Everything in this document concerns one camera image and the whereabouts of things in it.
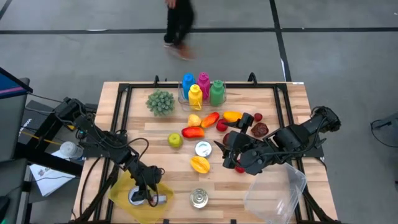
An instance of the green succulent plant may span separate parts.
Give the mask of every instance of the green succulent plant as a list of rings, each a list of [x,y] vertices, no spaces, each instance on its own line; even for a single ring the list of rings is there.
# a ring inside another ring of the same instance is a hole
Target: green succulent plant
[[[148,96],[146,105],[155,116],[165,116],[174,110],[174,103],[173,93],[156,90]]]

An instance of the green apple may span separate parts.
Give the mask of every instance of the green apple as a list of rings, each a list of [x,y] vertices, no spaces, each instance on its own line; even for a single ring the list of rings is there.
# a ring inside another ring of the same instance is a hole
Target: green apple
[[[169,135],[169,145],[171,147],[178,148],[182,145],[182,137],[178,133],[172,133]]]

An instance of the person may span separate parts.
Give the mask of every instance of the person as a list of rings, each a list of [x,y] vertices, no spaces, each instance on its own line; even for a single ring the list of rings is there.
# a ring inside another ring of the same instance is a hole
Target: person
[[[186,45],[185,39],[191,31],[194,20],[191,0],[165,0],[165,2],[168,12],[164,46],[180,58],[190,60],[193,58],[193,54]]]

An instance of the green bottle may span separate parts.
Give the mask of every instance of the green bottle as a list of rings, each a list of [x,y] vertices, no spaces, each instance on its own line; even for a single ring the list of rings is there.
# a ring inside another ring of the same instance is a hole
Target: green bottle
[[[224,83],[221,80],[215,80],[210,88],[210,104],[218,106],[224,103]]]

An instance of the yellow plastic bag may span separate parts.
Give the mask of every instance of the yellow plastic bag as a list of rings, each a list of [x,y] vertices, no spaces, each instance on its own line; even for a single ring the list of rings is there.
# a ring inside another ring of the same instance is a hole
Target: yellow plastic bag
[[[131,205],[129,202],[129,191],[136,186],[136,181],[130,178],[130,172],[125,173],[119,178],[115,185],[111,188],[109,193],[109,199],[111,199],[117,206],[132,215],[141,224],[155,223],[158,219],[164,216],[167,206],[170,205],[174,192],[166,185],[159,183],[157,188],[159,195],[166,195],[167,202],[165,204],[159,204],[152,208],[148,205],[148,201],[145,201],[142,205]],[[151,195],[155,195],[152,189],[150,190]]]

